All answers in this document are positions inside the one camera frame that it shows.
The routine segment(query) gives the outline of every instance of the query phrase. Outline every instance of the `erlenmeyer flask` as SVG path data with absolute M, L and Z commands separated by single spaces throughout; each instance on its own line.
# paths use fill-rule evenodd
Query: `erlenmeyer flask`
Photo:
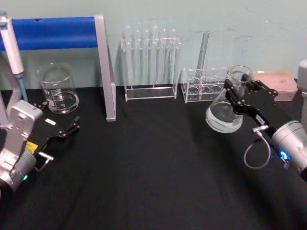
M 233 66 L 227 75 L 240 96 L 244 95 L 246 84 L 252 80 L 252 71 L 246 66 Z M 237 115 L 226 98 L 226 89 L 218 95 L 206 111 L 206 122 L 215 131 L 233 133 L 243 122 L 243 115 Z

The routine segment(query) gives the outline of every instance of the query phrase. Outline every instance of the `blue led light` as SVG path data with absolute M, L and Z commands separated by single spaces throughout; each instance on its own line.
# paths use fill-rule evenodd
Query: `blue led light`
M 287 155 L 284 151 L 280 151 L 279 154 L 280 154 L 280 156 L 281 156 L 284 160 L 288 160 L 288 159 L 289 159 L 288 155 Z

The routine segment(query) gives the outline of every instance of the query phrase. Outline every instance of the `test tube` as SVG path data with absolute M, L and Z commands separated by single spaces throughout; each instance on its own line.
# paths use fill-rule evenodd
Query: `test tube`
M 134 31 L 134 83 L 140 82 L 140 30 Z
M 158 55 L 158 75 L 157 75 L 157 82 L 162 84 L 164 83 L 164 62 L 165 62 L 165 46 L 166 46 L 166 37 L 167 32 L 166 29 L 162 29 L 161 37 L 159 42 L 159 55 Z
M 149 31 L 148 29 L 144 30 L 143 34 L 143 57 L 142 57 L 142 70 L 143 70 L 143 79 L 145 85 L 150 84 L 150 80 L 148 79 L 148 43 L 149 43 Z
M 127 59 L 127 75 L 129 85 L 133 90 L 133 71 L 132 71 L 132 55 L 131 55 L 131 28 L 127 26 L 125 29 L 125 42 L 126 42 L 126 59 Z
M 197 63 L 196 69 L 203 69 L 203 67 L 204 67 L 203 65 L 204 65 L 204 62 L 205 62 L 205 56 L 206 56 L 209 36 L 210 36 L 209 31 L 203 32 L 202 41 L 201 41 L 201 50 L 200 50 L 200 55 L 199 55 L 199 58 L 198 58 L 198 63 Z
M 153 87 L 155 84 L 157 84 L 157 74 L 156 74 L 156 67 L 157 67 L 157 42 L 158 42 L 158 36 L 159 36 L 159 27 L 157 25 L 155 25 L 153 27 L 153 37 L 152 37 L 152 41 L 153 41 L 153 46 L 152 46 L 152 51 L 151 51 L 151 55 L 150 55 L 150 59 L 151 59 L 151 64 L 150 64 L 150 68 L 151 68 L 151 75 L 150 78 L 154 81 L 153 82 Z
M 181 43 L 178 43 L 178 46 L 177 45 L 177 42 L 174 44 L 174 47 L 175 47 L 175 58 L 174 58 L 174 74 L 173 74 L 173 78 L 172 78 L 172 84 L 173 84 L 173 92 L 174 92 L 174 98 L 176 99 L 177 98 L 177 87 L 178 87 L 178 84 L 176 82 L 178 82 L 178 78 L 179 78 L 179 57 L 180 57 L 180 46 L 181 46 Z
M 170 34 L 170 55 L 169 55 L 169 64 L 170 64 L 170 70 L 169 70 L 169 80 L 170 82 L 173 82 L 174 77 L 174 64 L 175 64 L 175 52 L 176 52 L 176 30 L 172 29 Z

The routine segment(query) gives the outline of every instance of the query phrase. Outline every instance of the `cable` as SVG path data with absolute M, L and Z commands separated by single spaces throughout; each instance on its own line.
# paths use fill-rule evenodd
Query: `cable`
M 246 149 L 245 153 L 244 153 L 244 157 L 243 157 L 243 161 L 244 161 L 244 164 L 249 167 L 250 169 L 262 169 L 264 168 L 265 166 L 267 166 L 267 164 L 269 163 L 270 161 L 270 158 L 271 158 L 271 148 L 270 148 L 270 145 L 269 143 L 267 142 L 267 140 L 263 137 L 262 133 L 260 133 L 260 131 L 257 131 L 256 134 L 258 134 L 258 136 L 264 141 L 264 143 L 266 144 L 267 148 L 268 148 L 268 157 L 267 157 L 267 160 L 265 161 L 265 163 L 261 166 L 257 166 L 257 167 L 253 167 L 251 165 L 249 165 L 246 161 L 246 156 L 248 154 L 248 151 L 250 150 L 251 147 L 253 147 L 253 145 L 259 141 L 261 141 L 261 139 L 257 139 L 255 140 L 253 143 L 251 143 L 251 145 Z
M 44 165 L 40 168 L 40 169 L 38 169 L 37 167 L 35 167 L 34 169 L 39 173 L 40 171 L 42 171 L 45 167 L 46 167 L 46 165 L 48 164 L 49 162 L 45 162 L 44 163 Z

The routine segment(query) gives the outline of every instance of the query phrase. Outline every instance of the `glass beaker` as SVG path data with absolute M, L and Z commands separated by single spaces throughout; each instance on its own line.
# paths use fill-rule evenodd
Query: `glass beaker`
M 79 98 L 73 84 L 70 65 L 49 63 L 36 74 L 52 112 L 67 114 L 78 107 Z
M 233 66 L 227 75 L 240 96 L 244 95 L 246 84 L 252 80 L 252 71 L 246 66 Z M 237 115 L 226 98 L 226 89 L 217 96 L 206 111 L 206 122 L 215 131 L 233 133 L 243 122 L 243 115 Z

